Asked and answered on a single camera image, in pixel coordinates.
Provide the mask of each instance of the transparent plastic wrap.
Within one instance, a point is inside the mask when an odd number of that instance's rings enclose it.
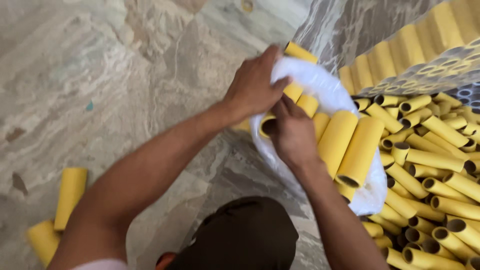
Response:
[[[273,68],[272,82],[287,75],[292,76],[296,83],[303,86],[304,94],[317,98],[319,102],[317,111],[324,112],[331,117],[338,110],[348,110],[360,116],[357,107],[340,81],[322,66],[295,58],[283,57]],[[305,192],[290,169],[278,157],[272,142],[260,136],[259,126],[264,116],[263,113],[250,118],[253,142],[265,162],[280,176],[283,184],[290,192],[306,199]],[[386,194],[386,175],[380,160],[380,152],[377,149],[364,185],[357,189],[352,202],[348,206],[357,215],[375,214],[382,210]]]

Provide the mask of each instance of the floor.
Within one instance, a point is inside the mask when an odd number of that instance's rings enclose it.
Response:
[[[335,74],[439,0],[6,0],[0,3],[0,261],[41,269],[25,230],[55,215],[61,170],[114,161],[223,97],[237,67],[292,38]],[[391,24],[378,24],[379,20]],[[209,213],[271,196],[299,231],[292,269],[329,269],[310,205],[225,131],[133,222],[131,269],[179,251]]]

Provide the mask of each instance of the man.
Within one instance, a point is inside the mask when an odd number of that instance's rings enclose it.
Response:
[[[272,140],[303,186],[334,270],[388,269],[375,243],[345,204],[316,150],[313,123],[283,95],[291,78],[270,84],[281,50],[269,47],[246,60],[225,98],[152,138],[117,161],[88,189],[73,211],[49,269],[125,270],[131,221],[159,199],[190,160],[224,128],[272,108]],[[285,209],[266,197],[246,197],[206,218],[192,244],[162,256],[157,269],[287,270],[297,231]]]

